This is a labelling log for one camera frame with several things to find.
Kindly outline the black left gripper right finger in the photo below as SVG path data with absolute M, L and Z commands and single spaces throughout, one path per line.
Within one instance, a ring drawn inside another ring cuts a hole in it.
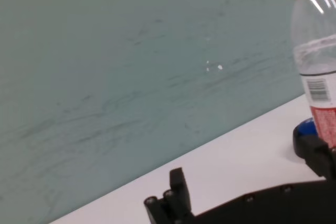
M 306 164 L 320 177 L 335 180 L 335 153 L 328 144 L 314 135 L 302 137 L 302 148 Z

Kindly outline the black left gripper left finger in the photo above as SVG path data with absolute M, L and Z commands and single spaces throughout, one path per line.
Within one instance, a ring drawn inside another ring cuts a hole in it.
M 163 193 L 162 198 L 155 196 L 144 200 L 150 223 L 193 223 L 189 190 L 182 168 L 170 171 L 170 188 Z

